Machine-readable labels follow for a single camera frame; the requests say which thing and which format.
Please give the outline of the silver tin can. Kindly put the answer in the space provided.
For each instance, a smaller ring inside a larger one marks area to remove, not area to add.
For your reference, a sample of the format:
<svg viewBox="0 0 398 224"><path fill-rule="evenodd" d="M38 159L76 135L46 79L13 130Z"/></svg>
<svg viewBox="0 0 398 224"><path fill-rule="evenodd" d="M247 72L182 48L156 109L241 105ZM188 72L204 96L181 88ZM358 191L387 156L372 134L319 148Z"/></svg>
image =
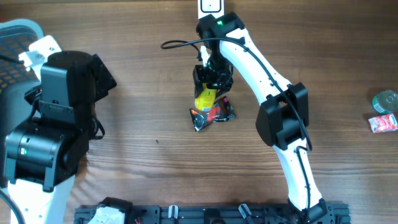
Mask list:
<svg viewBox="0 0 398 224"><path fill-rule="evenodd" d="M397 93L392 90L383 90L372 100L373 108L380 114L389 114L397 111Z"/></svg>

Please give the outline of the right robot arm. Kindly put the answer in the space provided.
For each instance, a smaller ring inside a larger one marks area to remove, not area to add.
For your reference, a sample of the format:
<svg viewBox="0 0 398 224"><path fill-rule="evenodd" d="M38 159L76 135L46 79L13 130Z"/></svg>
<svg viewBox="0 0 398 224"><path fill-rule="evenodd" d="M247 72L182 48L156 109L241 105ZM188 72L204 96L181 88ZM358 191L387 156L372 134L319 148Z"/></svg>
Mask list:
<svg viewBox="0 0 398 224"><path fill-rule="evenodd" d="M237 14L201 12L196 33L201 64L193 70L195 98L207 90L230 91L233 71L249 85L258 103L256 129L280 161L288 186L288 203L297 222L333 223L332 207L323 199L308 160L312 151L308 91L292 84L260 53Z"/></svg>

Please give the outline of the red tissue pack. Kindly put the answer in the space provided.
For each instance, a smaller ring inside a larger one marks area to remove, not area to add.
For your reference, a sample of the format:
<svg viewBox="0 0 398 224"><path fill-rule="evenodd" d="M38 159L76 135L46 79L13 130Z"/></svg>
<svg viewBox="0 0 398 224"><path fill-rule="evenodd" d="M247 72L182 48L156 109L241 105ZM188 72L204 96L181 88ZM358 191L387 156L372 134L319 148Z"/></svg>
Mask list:
<svg viewBox="0 0 398 224"><path fill-rule="evenodd" d="M393 113L368 119L373 133L397 131L397 120Z"/></svg>

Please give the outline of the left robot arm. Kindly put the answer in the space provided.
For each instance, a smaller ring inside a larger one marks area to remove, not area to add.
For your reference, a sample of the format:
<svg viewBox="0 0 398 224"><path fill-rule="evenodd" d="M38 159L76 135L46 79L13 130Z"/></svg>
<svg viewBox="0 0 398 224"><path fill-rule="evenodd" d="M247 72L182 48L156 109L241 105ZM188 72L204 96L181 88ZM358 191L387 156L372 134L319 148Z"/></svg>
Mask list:
<svg viewBox="0 0 398 224"><path fill-rule="evenodd" d="M105 130L97 101L116 87L100 59L80 51L50 55L40 83L27 91L30 114L5 138L1 197L12 223L61 223L81 159Z"/></svg>

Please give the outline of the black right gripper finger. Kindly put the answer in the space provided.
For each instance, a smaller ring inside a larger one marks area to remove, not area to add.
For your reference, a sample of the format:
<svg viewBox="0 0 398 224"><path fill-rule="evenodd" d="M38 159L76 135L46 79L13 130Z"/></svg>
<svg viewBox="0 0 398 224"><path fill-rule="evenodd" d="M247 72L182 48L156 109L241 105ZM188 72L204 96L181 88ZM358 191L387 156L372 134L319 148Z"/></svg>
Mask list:
<svg viewBox="0 0 398 224"><path fill-rule="evenodd" d="M203 92L203 83L201 81L195 81L194 85L195 85L194 97L198 98Z"/></svg>
<svg viewBox="0 0 398 224"><path fill-rule="evenodd" d="M225 95L227 92L230 91L230 89L231 89L230 86L218 88L218 89L217 89L217 92L216 92L216 98L215 98L215 99L217 100L217 99L220 98L221 96Z"/></svg>

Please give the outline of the yellow candy canister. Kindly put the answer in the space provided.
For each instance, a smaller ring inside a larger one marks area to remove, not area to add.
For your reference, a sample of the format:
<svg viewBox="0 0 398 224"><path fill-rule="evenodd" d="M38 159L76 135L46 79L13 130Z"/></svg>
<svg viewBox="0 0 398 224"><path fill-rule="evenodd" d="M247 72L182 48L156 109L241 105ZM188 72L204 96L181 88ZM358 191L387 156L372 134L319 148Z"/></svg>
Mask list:
<svg viewBox="0 0 398 224"><path fill-rule="evenodd" d="M200 111L209 111L212 109L216 99L216 89L207 88L206 84L203 84L203 91L200 95L195 98L195 107Z"/></svg>

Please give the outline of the hex wrench set package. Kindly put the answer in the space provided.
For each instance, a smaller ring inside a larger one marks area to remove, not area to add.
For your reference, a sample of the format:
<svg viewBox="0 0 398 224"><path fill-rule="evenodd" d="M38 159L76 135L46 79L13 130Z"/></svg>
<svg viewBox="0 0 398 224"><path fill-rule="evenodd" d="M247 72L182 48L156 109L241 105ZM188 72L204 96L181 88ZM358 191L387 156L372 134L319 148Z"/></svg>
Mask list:
<svg viewBox="0 0 398 224"><path fill-rule="evenodd" d="M212 123L227 122L235 119L236 114L227 96L215 101L214 106L207 112L189 109L196 132L201 131Z"/></svg>

